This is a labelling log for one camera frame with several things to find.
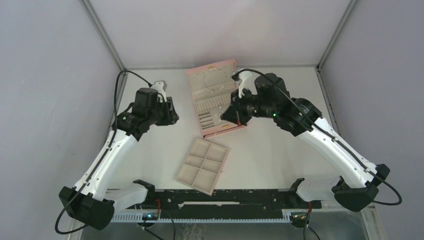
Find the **pink jewelry box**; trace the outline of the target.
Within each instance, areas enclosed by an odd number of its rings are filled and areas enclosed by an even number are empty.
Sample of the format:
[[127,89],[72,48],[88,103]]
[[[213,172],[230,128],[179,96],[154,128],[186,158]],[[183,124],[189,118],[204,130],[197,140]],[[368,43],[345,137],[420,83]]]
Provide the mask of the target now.
[[243,129],[220,116],[231,103],[236,83],[231,75],[237,68],[235,59],[215,62],[186,71],[201,136],[204,139]]

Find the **beige six-compartment tray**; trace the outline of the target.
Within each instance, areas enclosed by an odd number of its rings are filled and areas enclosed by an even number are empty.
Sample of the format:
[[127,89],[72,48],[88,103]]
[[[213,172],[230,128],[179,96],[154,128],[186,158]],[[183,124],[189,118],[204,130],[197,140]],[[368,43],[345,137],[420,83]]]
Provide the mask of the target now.
[[212,196],[229,152],[227,147],[195,138],[175,180]]

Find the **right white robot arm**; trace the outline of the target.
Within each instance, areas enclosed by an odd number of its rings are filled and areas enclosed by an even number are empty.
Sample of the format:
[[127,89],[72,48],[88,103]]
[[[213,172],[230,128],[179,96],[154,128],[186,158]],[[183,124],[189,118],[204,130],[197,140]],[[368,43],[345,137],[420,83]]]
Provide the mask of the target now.
[[371,204],[390,169],[361,156],[309,100],[291,97],[281,77],[274,73],[253,77],[254,73],[253,69],[243,69],[232,75],[238,87],[221,119],[239,126],[252,118],[272,119],[280,129],[312,146],[338,172],[335,178],[297,179],[289,203],[302,208],[308,202],[334,200],[352,212]]

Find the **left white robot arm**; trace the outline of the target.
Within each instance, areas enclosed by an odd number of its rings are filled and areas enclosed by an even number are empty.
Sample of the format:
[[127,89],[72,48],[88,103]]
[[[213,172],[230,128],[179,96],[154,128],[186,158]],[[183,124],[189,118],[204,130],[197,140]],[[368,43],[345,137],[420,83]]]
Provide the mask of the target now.
[[118,190],[108,187],[127,153],[150,126],[174,125],[179,120],[166,88],[164,81],[157,81],[137,90],[134,102],[116,117],[116,126],[86,173],[73,187],[65,186],[59,192],[63,213],[85,227],[103,230],[116,213],[136,204],[145,209],[155,205],[155,187],[146,181],[135,180]]

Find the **black mounting base plate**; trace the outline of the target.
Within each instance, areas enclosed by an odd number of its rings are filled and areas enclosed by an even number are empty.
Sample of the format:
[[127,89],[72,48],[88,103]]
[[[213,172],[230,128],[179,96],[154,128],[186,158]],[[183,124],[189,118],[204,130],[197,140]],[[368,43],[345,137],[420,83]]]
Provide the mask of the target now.
[[322,204],[319,200],[308,203],[294,191],[284,189],[218,189],[211,196],[193,189],[165,189],[149,193],[137,206],[163,210],[172,218],[247,218],[320,209]]

